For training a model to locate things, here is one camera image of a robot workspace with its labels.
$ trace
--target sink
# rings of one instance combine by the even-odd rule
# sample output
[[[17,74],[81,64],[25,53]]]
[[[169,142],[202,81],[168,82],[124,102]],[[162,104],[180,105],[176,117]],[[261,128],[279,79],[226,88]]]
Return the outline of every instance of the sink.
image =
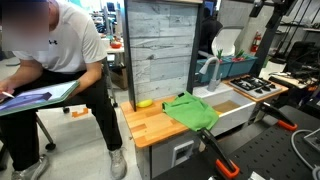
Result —
[[[203,99],[219,114],[218,122],[211,129],[214,136],[227,132],[249,120],[256,105],[255,102],[235,92],[233,88],[224,83],[220,83],[214,92],[209,92],[206,88],[194,88],[193,95]]]

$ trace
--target hand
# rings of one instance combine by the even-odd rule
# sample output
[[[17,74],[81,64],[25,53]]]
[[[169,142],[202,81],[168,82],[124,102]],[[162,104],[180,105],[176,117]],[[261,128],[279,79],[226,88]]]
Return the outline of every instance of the hand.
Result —
[[[14,90],[10,88],[10,83],[7,80],[0,81],[0,100],[7,98],[2,92],[13,94]]]

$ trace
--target black metal table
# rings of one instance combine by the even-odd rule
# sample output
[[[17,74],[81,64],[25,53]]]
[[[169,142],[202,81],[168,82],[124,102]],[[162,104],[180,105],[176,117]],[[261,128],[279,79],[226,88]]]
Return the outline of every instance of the black metal table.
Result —
[[[320,128],[320,120],[293,107],[284,106],[280,111],[298,124],[298,130]],[[235,179],[247,180],[253,171],[266,179],[312,179],[311,171],[290,144],[293,132],[278,127],[276,122],[276,119],[266,116],[219,142],[225,154],[240,168]],[[295,138],[298,150],[309,163],[320,165],[320,154],[302,140],[304,135],[301,133]],[[207,180],[211,176],[222,179],[215,168],[215,159],[216,155],[203,151],[155,180]]]

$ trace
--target person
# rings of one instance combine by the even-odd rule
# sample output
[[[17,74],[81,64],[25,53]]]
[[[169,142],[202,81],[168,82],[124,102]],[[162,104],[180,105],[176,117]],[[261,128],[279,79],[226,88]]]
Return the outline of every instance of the person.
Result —
[[[78,80],[80,84],[67,102],[72,103],[77,96],[92,110],[111,156],[111,174],[114,179],[122,179],[127,165],[122,155],[117,116],[107,95],[102,70],[102,60],[107,54],[94,22],[68,2],[49,0],[48,10],[48,50],[13,51],[20,59],[20,67],[15,74],[0,81],[0,99],[5,98],[1,92],[15,95]],[[36,109],[0,117],[0,129],[13,159],[12,179],[38,179],[47,169],[49,159],[39,155]]]
[[[209,54],[213,54],[211,49],[212,41],[218,34],[219,30],[223,27],[223,25],[219,21],[217,21],[216,18],[210,15],[209,8],[204,8],[203,15],[204,20],[201,24],[199,50],[207,52]]]

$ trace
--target white sneaker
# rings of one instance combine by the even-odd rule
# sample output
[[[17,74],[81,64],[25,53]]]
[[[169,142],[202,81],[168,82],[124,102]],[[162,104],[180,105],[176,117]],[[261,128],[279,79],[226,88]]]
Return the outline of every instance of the white sneaker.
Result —
[[[115,180],[120,180],[126,176],[127,162],[122,155],[121,149],[109,151],[111,157],[111,175]]]
[[[49,166],[49,158],[46,155],[40,156],[37,163],[23,171],[12,172],[11,180],[37,180]]]

